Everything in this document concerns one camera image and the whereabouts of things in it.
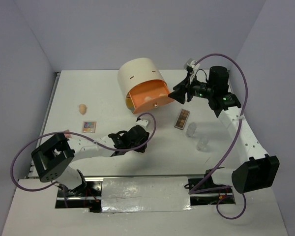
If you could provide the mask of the orange top drawer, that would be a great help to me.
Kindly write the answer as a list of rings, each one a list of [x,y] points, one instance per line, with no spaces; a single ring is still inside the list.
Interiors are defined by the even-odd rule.
[[[150,80],[134,86],[127,94],[125,103],[133,113],[143,113],[174,102],[163,80]]]

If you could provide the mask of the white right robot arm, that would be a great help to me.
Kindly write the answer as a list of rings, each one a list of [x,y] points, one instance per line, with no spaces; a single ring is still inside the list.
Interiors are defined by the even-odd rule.
[[[243,105],[229,91],[227,69],[223,66],[211,67],[205,82],[197,80],[198,66],[188,65],[185,69],[186,78],[174,86],[169,97],[181,104],[190,102],[194,97],[207,99],[209,107],[233,139],[224,157],[189,193],[201,192],[203,184],[208,192],[228,185],[240,194],[271,187],[280,165],[279,159],[269,155],[254,135],[242,113]],[[240,166],[234,170],[222,168],[222,162],[233,148],[237,149]]]

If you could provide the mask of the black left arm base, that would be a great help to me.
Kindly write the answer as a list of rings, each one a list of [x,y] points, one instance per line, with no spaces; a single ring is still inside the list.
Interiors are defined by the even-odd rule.
[[[103,181],[84,179],[82,185],[74,190],[57,182],[54,182],[54,186],[58,188],[56,209],[83,208],[92,213],[102,212]]]

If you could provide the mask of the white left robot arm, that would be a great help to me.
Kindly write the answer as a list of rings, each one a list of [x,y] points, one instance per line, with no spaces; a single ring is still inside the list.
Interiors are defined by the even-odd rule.
[[[36,148],[31,157],[41,182],[56,181],[68,191],[81,196],[86,192],[87,182],[78,169],[70,167],[77,160],[93,157],[125,155],[129,149],[144,153],[149,132],[140,125],[129,131],[120,131],[98,139],[99,144],[88,144],[86,140],[67,138],[63,133],[55,134]]]

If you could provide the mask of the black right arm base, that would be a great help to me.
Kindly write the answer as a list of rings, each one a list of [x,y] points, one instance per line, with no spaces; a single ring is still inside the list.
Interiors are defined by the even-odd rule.
[[[202,179],[211,171],[211,169],[208,169],[205,171],[204,174],[198,174],[198,175],[190,175],[188,176],[187,183],[184,185],[184,188],[187,190],[191,190],[196,184],[198,184]],[[220,195],[222,194],[230,194],[233,193],[233,190],[231,187],[226,187],[225,184],[216,184],[213,182],[212,177],[209,177],[200,187],[196,189],[196,191],[202,190],[200,194],[204,193],[218,193]]]

